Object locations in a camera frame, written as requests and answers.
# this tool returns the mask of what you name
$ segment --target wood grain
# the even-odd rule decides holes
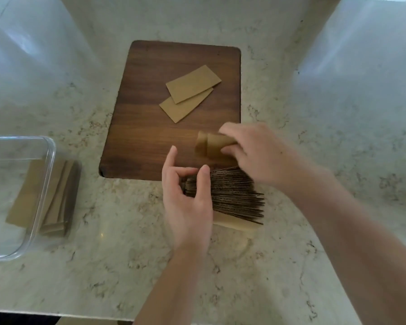
[[[240,122],[241,52],[238,48],[159,41],[134,41],[122,82],[99,173],[108,178],[161,180],[165,157],[178,148],[177,166],[222,167],[194,155],[198,131],[217,132],[225,122]],[[202,65],[222,82],[187,117],[173,123],[159,104],[165,85]]]

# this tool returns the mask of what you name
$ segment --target marble countertop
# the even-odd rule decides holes
[[[51,136],[83,171],[69,240],[0,262],[0,311],[133,319],[168,262],[161,183],[98,175],[138,39],[239,47],[242,122],[330,167],[406,243],[406,3],[31,1],[0,15],[0,134]],[[359,324],[306,219],[259,190],[254,237],[214,228],[195,321]]]

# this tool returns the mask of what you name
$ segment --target bare skin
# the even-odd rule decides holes
[[[266,125],[226,123],[219,131],[238,141],[223,153],[234,156],[256,182],[282,191],[307,218],[361,322],[406,324],[406,247],[371,220],[328,170],[301,157]],[[210,242],[208,168],[175,168],[176,153],[172,147],[163,169],[173,258],[137,316],[137,325],[191,323],[196,283]],[[196,198],[183,196],[179,177],[197,172]]]

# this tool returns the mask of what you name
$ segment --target white marble surface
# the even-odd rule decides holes
[[[239,47],[242,121],[280,129],[406,243],[406,2],[1,2],[0,134],[52,136],[83,172],[69,241],[0,263],[0,310],[132,319],[165,267],[161,184],[97,170],[137,39]],[[252,240],[214,228],[195,321],[359,324],[308,222],[260,189]]]

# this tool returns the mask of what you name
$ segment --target wooden cutting board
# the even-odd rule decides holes
[[[207,65],[222,82],[175,124],[159,107],[170,96],[165,84],[202,65]],[[108,178],[161,180],[162,165],[172,145],[178,148],[176,166],[200,167],[208,162],[194,155],[198,131],[217,132],[223,123],[240,120],[241,52],[238,48],[134,41],[99,173]]]

